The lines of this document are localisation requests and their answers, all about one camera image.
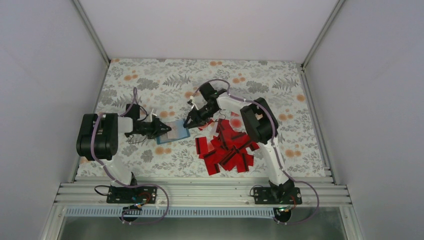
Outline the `white card with red print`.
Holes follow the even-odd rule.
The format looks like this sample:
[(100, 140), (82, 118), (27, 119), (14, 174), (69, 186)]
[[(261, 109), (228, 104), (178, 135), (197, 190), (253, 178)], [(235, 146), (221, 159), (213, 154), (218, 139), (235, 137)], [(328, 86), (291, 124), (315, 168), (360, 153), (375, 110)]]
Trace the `white card with red print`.
[(163, 140), (163, 141), (177, 140), (179, 138), (179, 127), (178, 127), (178, 123), (176, 121), (172, 121), (172, 122), (167, 122), (166, 124), (171, 128), (171, 130), (168, 131), (166, 134), (164, 134), (161, 137), (161, 140)]

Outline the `teal card holder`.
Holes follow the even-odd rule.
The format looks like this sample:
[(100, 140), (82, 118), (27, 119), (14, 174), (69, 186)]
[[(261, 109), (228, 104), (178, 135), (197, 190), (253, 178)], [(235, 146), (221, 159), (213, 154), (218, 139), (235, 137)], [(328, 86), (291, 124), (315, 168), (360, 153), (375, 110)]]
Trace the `teal card holder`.
[(158, 145), (175, 142), (190, 137), (189, 130), (184, 127), (183, 119), (166, 122), (165, 124), (170, 127), (171, 130), (156, 138), (156, 143)]

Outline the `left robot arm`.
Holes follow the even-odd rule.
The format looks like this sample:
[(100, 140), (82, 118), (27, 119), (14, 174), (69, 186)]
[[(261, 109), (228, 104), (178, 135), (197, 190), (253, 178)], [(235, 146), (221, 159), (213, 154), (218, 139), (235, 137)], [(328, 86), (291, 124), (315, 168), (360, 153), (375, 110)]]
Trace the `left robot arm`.
[(121, 187), (119, 196), (131, 203), (139, 197), (139, 188), (133, 172), (121, 160), (113, 159), (119, 148), (119, 135), (135, 135), (155, 139), (166, 135), (172, 128), (154, 113), (147, 113), (136, 103), (127, 104), (123, 114), (87, 113), (82, 117), (76, 140), (79, 156), (100, 164), (111, 179), (113, 187)]

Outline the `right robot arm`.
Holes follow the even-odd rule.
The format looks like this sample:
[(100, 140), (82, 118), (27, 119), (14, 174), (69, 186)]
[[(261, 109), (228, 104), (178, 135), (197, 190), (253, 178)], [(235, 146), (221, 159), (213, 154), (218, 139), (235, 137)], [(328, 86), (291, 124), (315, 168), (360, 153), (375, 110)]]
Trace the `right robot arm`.
[(206, 81), (198, 89), (205, 100), (205, 105), (198, 107), (195, 95), (189, 97), (190, 111), (183, 126), (187, 129), (200, 127), (215, 113), (228, 110), (240, 114), (247, 135), (258, 144), (268, 169), (270, 195), (274, 202), (284, 203), (295, 188), (294, 181), (286, 173), (282, 154), (279, 150), (278, 123), (267, 101), (259, 97), (250, 100), (230, 93), (229, 88), (216, 90), (211, 81)]

